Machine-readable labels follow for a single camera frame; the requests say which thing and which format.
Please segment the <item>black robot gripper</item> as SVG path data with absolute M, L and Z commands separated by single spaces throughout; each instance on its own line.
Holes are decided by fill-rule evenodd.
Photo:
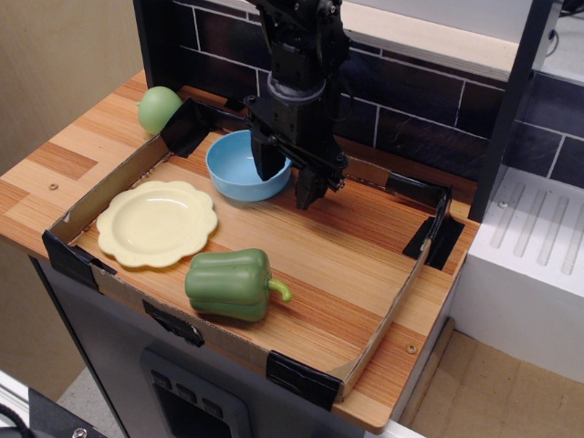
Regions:
M 341 120 L 341 85 L 330 78 L 300 90 L 272 76 L 266 84 L 265 97 L 250 95 L 244 100 L 256 172 L 267 181 L 288 158 L 300 170 L 297 208 L 307 210 L 328 189 L 337 191 L 344 184 L 348 158 L 333 136 L 334 125 Z

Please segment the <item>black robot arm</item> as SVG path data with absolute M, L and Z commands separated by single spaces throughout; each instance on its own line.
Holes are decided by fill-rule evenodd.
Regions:
M 298 170 L 297 208 L 306 210 L 344 183 L 348 158 L 333 135 L 347 119 L 349 93 L 339 69 L 349 59 L 339 1 L 256 1 L 271 56 L 267 96 L 245 99 L 245 123 L 258 176 L 267 181 L 285 161 Z

